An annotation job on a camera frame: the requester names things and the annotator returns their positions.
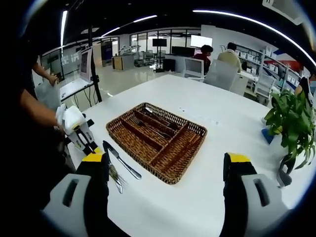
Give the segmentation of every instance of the tiled floor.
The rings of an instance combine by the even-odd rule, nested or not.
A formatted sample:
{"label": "tiled floor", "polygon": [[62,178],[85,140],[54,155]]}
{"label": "tiled floor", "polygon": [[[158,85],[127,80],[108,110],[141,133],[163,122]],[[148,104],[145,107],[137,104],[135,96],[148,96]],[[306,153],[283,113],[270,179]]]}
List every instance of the tiled floor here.
{"label": "tiled floor", "polygon": [[[153,69],[149,67],[134,68],[127,71],[116,71],[113,70],[112,66],[98,67],[96,68],[96,73],[100,78],[99,88],[102,100],[105,100],[110,96],[116,95],[141,83],[168,74],[168,72],[154,73]],[[73,80],[75,76],[76,75],[73,74],[68,77],[66,81],[60,83],[61,86],[66,82],[68,83],[69,81]],[[87,97],[89,97],[89,91],[91,104],[94,105],[95,103],[93,96],[95,98],[95,101],[97,100],[96,95],[94,95],[94,86],[92,86],[90,89],[87,88],[85,90]],[[84,94],[84,91],[77,93],[76,97],[72,96],[68,98],[64,101],[64,103],[69,107],[71,105],[76,105],[76,101],[81,111],[86,110],[90,106]]]}

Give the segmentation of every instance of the office chair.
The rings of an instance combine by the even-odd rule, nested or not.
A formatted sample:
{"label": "office chair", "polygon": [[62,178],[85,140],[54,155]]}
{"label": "office chair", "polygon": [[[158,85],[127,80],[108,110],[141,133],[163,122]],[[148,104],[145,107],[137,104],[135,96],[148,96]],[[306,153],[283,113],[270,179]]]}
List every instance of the office chair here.
{"label": "office chair", "polygon": [[204,80],[204,61],[195,58],[184,58],[183,77],[197,81]]}
{"label": "office chair", "polygon": [[213,85],[224,90],[231,90],[238,68],[226,62],[213,60],[204,83]]}
{"label": "office chair", "polygon": [[268,100],[271,100],[272,87],[274,86],[275,82],[275,78],[270,77],[266,74],[261,74],[261,77],[256,83],[254,93],[267,98]]}

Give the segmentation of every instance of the potted plant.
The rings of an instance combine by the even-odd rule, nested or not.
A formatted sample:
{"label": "potted plant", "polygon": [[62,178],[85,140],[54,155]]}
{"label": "potted plant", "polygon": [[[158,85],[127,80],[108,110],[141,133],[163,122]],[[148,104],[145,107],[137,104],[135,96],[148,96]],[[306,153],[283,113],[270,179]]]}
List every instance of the potted plant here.
{"label": "potted plant", "polygon": [[296,167],[302,168],[310,160],[311,154],[315,156],[315,116],[313,108],[305,98],[304,92],[294,95],[285,90],[280,95],[272,95],[273,108],[265,116],[269,134],[274,136],[273,141],[285,151],[280,161],[292,162],[303,151],[304,161]]}

